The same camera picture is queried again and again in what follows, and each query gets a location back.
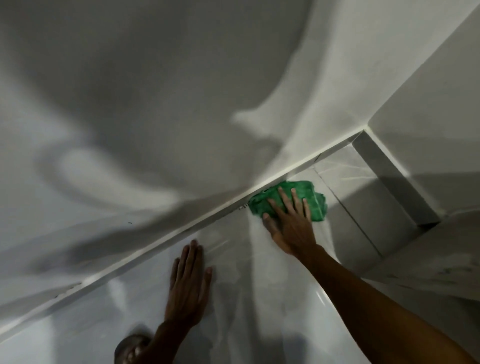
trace green microfiber towel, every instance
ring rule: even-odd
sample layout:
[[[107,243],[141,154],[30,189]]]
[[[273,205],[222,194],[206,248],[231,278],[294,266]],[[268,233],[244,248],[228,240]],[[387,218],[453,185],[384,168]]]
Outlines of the green microfiber towel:
[[[299,199],[307,199],[312,213],[312,221],[323,221],[327,214],[327,204],[325,203],[325,196],[315,192],[313,183],[310,181],[283,181],[276,186],[270,187],[267,190],[263,190],[259,194],[253,196],[248,202],[250,211],[254,215],[262,216],[263,213],[268,213],[270,216],[275,217],[276,213],[268,203],[267,199],[272,198],[276,204],[286,211],[285,205],[278,194],[278,188],[282,187],[289,199],[292,199],[291,189],[295,188]]]

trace tile grout line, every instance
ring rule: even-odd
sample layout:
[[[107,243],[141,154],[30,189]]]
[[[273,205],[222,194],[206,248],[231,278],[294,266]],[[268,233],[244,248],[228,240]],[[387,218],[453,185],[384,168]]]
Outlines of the tile grout line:
[[[352,214],[350,214],[350,211],[347,210],[347,208],[345,207],[345,205],[342,203],[342,201],[340,201],[340,199],[337,197],[337,195],[335,194],[335,192],[333,192],[333,190],[330,188],[330,186],[325,182],[325,180],[322,178],[322,176],[315,170],[315,168],[313,168],[313,170],[318,174],[318,177],[320,177],[320,179],[323,181],[323,183],[325,183],[325,186],[327,186],[328,190],[333,194],[333,196],[336,198],[336,200],[338,201],[338,203],[340,204],[340,206],[343,207],[343,209],[346,211],[346,213],[348,214],[348,216],[350,216],[350,218],[353,220],[353,222],[355,223],[355,225],[360,229],[361,233],[365,236],[365,238],[367,238],[367,240],[370,242],[370,244],[373,246],[373,248],[375,249],[375,251],[377,252],[377,254],[380,256],[380,258],[384,258],[384,256],[382,255],[382,253],[380,253],[380,251],[378,250],[378,248],[375,246],[375,244],[371,241],[371,239],[369,238],[369,236],[367,235],[367,233],[362,229],[362,227],[358,224],[358,222],[354,219],[354,217],[352,216]]]

